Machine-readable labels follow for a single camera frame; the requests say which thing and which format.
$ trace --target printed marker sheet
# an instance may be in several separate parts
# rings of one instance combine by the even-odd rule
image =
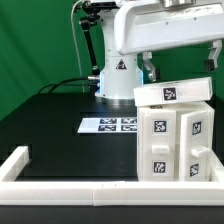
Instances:
[[[83,118],[78,133],[135,133],[136,117]]]

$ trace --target white border frame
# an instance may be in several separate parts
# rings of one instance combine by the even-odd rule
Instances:
[[[17,147],[0,168],[0,205],[224,205],[224,167],[211,156],[210,182],[14,182],[29,162]]]

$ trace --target black table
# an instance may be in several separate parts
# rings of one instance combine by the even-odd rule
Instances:
[[[224,107],[216,107],[214,147],[222,159]],[[17,181],[136,181],[136,133],[78,134],[83,117],[135,117],[135,106],[88,94],[39,94],[0,122],[0,160],[28,145],[31,163]],[[222,223],[224,207],[0,206],[1,223]]]

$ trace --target green screen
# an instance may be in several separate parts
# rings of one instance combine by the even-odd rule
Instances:
[[[79,77],[72,37],[71,0],[0,0],[0,119],[48,84]],[[91,64],[83,31],[74,16],[83,75]],[[100,25],[91,30],[99,67],[104,66],[104,45]],[[224,99],[224,53],[216,72],[204,72],[207,45],[196,45],[153,53],[162,81],[212,76],[216,95]],[[82,91],[60,87],[56,92]]]

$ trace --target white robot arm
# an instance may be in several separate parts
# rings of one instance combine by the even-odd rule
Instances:
[[[98,99],[133,100],[133,88],[142,85],[138,53],[143,53],[155,80],[151,52],[211,42],[205,66],[207,71],[217,68],[224,38],[224,0],[91,0],[87,13],[88,7],[99,13],[104,32],[105,68],[100,72]]]

